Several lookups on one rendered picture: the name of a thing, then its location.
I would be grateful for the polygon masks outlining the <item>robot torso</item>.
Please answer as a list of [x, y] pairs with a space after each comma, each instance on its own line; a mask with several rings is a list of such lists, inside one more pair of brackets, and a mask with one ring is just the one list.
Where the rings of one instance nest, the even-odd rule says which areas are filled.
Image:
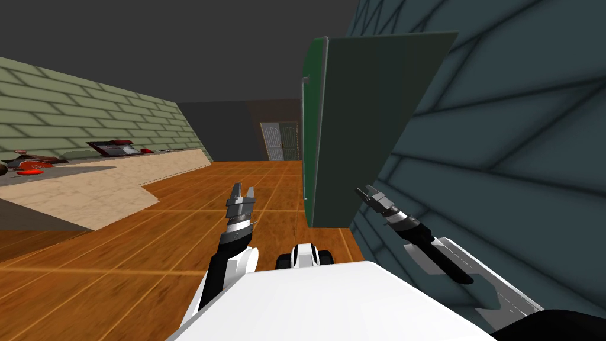
[[244, 274], [167, 341], [495, 341], [469, 320], [375, 263]]

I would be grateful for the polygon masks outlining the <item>red brown box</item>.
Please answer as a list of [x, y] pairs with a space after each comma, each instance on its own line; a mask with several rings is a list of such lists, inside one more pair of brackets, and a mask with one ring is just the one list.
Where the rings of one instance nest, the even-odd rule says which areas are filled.
[[65, 159], [53, 156], [40, 156], [22, 153], [16, 159], [2, 160], [9, 169], [14, 171], [52, 168], [55, 164], [68, 163]]

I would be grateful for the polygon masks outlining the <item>dark flat appliance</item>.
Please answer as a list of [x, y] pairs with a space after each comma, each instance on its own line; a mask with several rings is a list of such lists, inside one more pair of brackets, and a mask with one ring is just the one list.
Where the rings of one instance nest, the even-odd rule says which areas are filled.
[[87, 142], [103, 157], [120, 157], [129, 155], [141, 155], [140, 150], [132, 146], [130, 140], [110, 140], [110, 141], [91, 141]]

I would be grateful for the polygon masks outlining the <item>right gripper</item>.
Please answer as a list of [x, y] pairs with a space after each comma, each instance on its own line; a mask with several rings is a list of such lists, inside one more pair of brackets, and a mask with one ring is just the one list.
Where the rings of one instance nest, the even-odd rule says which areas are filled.
[[360, 188], [355, 189], [355, 193], [362, 199], [362, 201], [372, 207], [373, 210], [383, 217], [390, 217], [397, 213], [397, 207], [394, 202], [389, 200], [386, 195], [370, 185], [365, 186], [367, 194], [364, 193]]

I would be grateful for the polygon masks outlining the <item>green door leaf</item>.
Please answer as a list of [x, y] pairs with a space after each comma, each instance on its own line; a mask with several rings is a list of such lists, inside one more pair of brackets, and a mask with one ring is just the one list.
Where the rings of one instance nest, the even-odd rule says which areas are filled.
[[457, 31], [316, 38], [302, 68], [301, 157], [311, 229], [346, 228], [415, 113]]

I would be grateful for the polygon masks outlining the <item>white double door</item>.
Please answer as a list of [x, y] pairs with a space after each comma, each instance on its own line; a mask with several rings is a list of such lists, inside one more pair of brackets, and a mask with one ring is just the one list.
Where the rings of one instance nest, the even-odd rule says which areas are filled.
[[296, 122], [261, 122], [260, 128], [270, 161], [300, 160]]

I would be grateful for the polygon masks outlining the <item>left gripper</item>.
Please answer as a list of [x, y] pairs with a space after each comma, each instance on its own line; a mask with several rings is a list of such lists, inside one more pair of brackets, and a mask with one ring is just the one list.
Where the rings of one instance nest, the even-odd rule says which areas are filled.
[[242, 184], [241, 182], [236, 182], [233, 186], [230, 199], [226, 202], [228, 224], [237, 224], [251, 219], [256, 202], [254, 188], [252, 186], [249, 187], [245, 197], [242, 197], [241, 193]]

